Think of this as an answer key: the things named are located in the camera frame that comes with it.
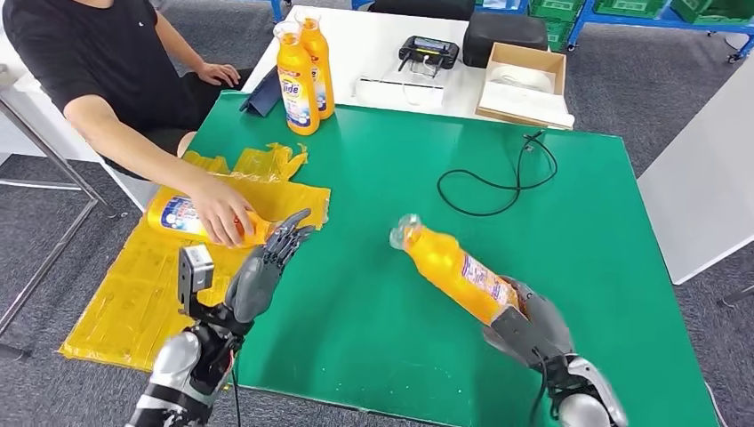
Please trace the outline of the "person's right hand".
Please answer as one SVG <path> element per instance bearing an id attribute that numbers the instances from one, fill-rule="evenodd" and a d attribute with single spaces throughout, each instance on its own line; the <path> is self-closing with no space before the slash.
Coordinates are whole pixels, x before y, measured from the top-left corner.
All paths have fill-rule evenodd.
<path id="1" fill-rule="evenodd" d="M 245 235 L 253 232 L 247 215 L 252 206 L 223 181 L 209 174 L 201 175 L 188 186 L 187 194 L 213 243 L 241 246 Z"/>

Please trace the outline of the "person's left hand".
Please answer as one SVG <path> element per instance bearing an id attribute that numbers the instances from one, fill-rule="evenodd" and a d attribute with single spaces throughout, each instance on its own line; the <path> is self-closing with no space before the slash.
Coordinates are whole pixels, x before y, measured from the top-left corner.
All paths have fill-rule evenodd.
<path id="1" fill-rule="evenodd" d="M 241 80 L 239 72 L 229 64 L 201 62 L 194 72 L 200 80 L 215 86 L 235 87 Z"/>

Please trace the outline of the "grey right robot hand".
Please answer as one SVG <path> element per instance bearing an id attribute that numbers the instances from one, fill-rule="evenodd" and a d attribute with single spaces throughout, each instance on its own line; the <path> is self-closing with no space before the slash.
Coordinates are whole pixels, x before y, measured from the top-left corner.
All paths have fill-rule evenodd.
<path id="1" fill-rule="evenodd" d="M 501 353 L 538 372 L 567 367 L 574 354 L 568 326 L 555 304 L 527 284 L 512 284 L 518 307 L 508 307 L 482 329 L 485 341 Z"/>

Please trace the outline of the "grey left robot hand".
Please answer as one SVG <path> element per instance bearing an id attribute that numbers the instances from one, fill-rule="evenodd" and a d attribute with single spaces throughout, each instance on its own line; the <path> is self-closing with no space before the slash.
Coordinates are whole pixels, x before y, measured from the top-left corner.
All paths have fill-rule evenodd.
<path id="1" fill-rule="evenodd" d="M 305 208 L 289 216 L 244 260 L 225 298 L 236 322 L 252 323 L 269 308 L 285 266 L 315 229 L 300 225 L 310 214 Z"/>

